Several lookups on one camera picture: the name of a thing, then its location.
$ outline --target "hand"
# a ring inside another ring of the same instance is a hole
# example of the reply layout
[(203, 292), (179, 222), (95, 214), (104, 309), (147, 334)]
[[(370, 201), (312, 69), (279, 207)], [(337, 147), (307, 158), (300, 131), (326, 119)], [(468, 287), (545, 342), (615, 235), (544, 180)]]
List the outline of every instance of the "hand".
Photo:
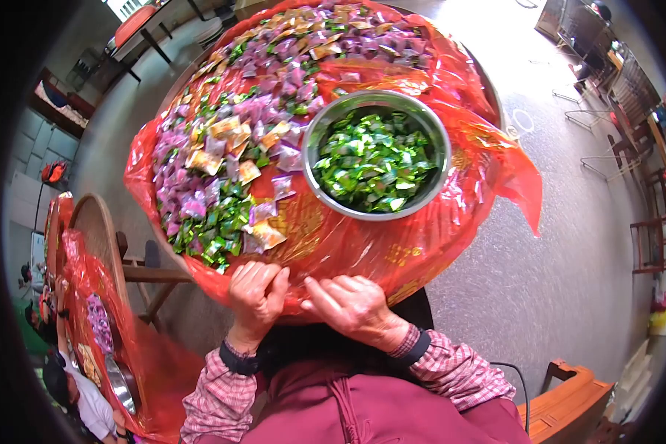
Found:
[(114, 409), (114, 422), (116, 426), (116, 430), (122, 434), (125, 435), (125, 418), (124, 414), (121, 413), (120, 410), (117, 408)]
[[(284, 308), (289, 268), (249, 261), (240, 265), (229, 283), (234, 325), (227, 339), (241, 353), (253, 354)], [(266, 289), (271, 283), (271, 292)]]
[(379, 285), (363, 276), (338, 276), (318, 283), (307, 277), (310, 295), (301, 307), (318, 315), (333, 330), (386, 353), (405, 339), (409, 323), (392, 313)]
[(69, 282), (61, 276), (57, 276), (57, 285), (54, 286), (54, 295), (57, 297), (57, 312), (64, 309), (64, 293), (69, 288)]

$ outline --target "pink checkered shirt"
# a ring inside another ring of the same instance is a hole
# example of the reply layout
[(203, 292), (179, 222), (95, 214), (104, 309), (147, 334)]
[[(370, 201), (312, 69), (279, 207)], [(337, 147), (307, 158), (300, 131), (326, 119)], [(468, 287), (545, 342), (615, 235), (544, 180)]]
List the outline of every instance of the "pink checkered shirt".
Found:
[[(450, 399), (458, 411), (497, 397), (513, 400), (515, 388), (502, 370), (491, 368), (466, 344), (454, 345), (434, 330), (427, 333), (432, 342), (410, 367), (427, 389)], [(390, 355), (406, 355), (419, 337), (420, 332), (410, 325), (405, 340)], [(187, 413), (180, 429), (183, 442), (193, 444), (201, 435), (216, 435), (238, 443), (252, 422), (249, 412), (255, 394), (254, 377), (232, 373), (219, 357), (219, 348), (211, 351), (195, 391), (182, 400)]]

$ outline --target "maroon jacket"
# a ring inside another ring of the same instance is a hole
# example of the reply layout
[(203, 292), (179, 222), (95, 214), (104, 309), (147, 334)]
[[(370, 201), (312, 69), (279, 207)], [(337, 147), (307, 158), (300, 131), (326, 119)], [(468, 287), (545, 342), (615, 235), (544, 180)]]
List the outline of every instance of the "maroon jacket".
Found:
[[(280, 371), (242, 444), (529, 443), (514, 403), (493, 398), (459, 413), (447, 398), (402, 379), (305, 361)], [(231, 444), (202, 435), (196, 444)]]

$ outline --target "green foil candy wrapper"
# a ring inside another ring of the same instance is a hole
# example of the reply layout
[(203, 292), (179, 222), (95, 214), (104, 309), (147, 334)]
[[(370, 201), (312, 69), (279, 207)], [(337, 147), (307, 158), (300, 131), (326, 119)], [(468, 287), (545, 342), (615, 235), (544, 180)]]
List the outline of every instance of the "green foil candy wrapper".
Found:
[(313, 166), (323, 190), (358, 211), (402, 209), (436, 168), (427, 156), (429, 141), (416, 127), (403, 112), (348, 113), (332, 125)]

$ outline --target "wrist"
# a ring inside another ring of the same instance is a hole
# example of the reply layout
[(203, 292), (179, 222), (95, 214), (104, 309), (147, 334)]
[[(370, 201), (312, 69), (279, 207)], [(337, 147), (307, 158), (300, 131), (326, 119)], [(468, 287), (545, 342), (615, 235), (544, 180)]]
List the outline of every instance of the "wrist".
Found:
[(259, 348), (262, 339), (263, 335), (251, 332), (236, 321), (227, 333), (227, 342), (231, 347), (245, 355), (256, 354), (256, 349)]
[(409, 322), (391, 313), (391, 317), (385, 322), (385, 327), (382, 329), (375, 347), (385, 353), (391, 353), (405, 340), (409, 327)]

